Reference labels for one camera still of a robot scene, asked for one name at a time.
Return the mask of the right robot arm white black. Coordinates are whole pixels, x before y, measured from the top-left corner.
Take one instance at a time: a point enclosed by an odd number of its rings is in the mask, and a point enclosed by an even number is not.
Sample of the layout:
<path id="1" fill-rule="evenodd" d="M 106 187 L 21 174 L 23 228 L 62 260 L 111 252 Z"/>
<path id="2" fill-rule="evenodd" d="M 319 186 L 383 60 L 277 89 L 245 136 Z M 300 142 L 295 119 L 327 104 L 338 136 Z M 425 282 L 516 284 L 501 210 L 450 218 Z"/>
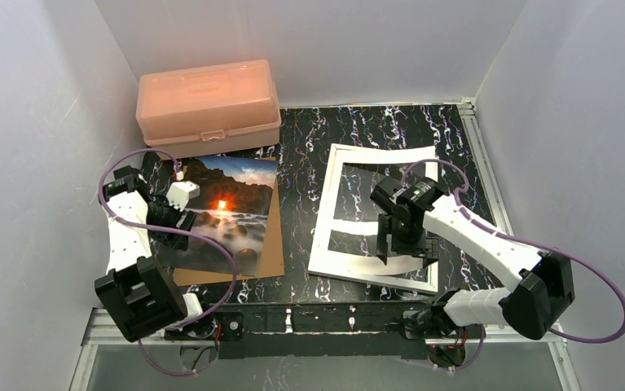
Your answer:
<path id="1" fill-rule="evenodd" d="M 511 327 L 541 339 L 575 299 L 570 259 L 554 251 L 506 240 L 501 231 L 458 204 L 456 197 L 430 178 L 405 187 L 384 178 L 370 195 L 381 209 L 376 255 L 409 256 L 435 263 L 436 239 L 442 238 L 473 257 L 501 282 L 501 287 L 451 289 L 424 310 L 407 311 L 407 337 L 447 336 L 472 325 Z"/>

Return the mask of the clear acrylic glass sheet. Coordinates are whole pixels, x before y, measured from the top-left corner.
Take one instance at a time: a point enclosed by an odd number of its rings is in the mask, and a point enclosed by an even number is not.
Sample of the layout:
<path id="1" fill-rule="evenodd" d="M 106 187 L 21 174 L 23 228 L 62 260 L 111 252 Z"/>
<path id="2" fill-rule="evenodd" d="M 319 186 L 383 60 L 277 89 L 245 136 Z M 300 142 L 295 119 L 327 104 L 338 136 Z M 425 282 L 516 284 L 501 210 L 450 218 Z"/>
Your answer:
<path id="1" fill-rule="evenodd" d="M 374 186 L 386 177 L 400 179 L 396 165 L 344 164 L 334 209 L 334 219 L 350 222 L 377 222 L 382 213 L 370 199 Z M 368 234 L 332 229 L 328 249 L 358 256 L 374 257 L 377 228 Z"/>

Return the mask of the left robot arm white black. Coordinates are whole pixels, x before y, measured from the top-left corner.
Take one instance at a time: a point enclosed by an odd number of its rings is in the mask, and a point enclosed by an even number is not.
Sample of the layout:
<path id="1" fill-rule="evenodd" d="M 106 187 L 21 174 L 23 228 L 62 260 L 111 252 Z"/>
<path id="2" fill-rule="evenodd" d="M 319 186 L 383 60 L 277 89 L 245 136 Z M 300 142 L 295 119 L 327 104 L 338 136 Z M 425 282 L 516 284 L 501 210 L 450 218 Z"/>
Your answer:
<path id="1" fill-rule="evenodd" d="M 135 342 L 165 330 L 181 330 L 203 313 L 194 294 L 178 285 L 152 254 L 151 242 L 185 251 L 187 232 L 196 214 L 186 209 L 200 188 L 178 180 L 166 194 L 154 194 L 139 169 L 114 170 L 102 187 L 106 201 L 110 253 L 105 276 L 95 280 L 95 293 L 120 333 Z"/>

